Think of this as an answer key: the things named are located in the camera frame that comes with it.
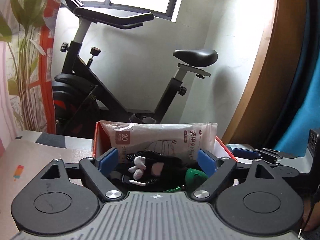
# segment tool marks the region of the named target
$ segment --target plastic package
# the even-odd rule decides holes
[[[125,155],[141,150],[151,150],[165,156],[175,156],[183,163],[196,161],[198,150],[213,152],[217,124],[140,124],[101,121],[110,138],[111,147],[119,151],[119,162]]]

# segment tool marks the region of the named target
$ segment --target floral curtain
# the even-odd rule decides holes
[[[0,0],[0,156],[20,130],[55,133],[51,62],[61,0]]]

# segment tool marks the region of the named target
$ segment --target triangular cutout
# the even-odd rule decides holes
[[[52,165],[45,174],[42,175],[41,179],[58,179],[60,178],[59,167],[57,164]]]
[[[255,177],[258,179],[274,179],[269,171],[262,165],[257,165]]]

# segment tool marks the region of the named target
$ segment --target wooden door frame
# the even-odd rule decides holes
[[[251,74],[223,143],[259,148],[279,116],[294,78],[304,35],[306,0],[275,0]]]

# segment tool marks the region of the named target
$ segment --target exercise bike handlebar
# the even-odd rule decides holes
[[[127,17],[114,16],[106,13],[92,11],[84,8],[79,0],[65,0],[64,5],[76,16],[92,22],[100,22],[120,29],[132,29],[143,25],[143,22],[152,21],[154,15],[149,13],[137,14]]]

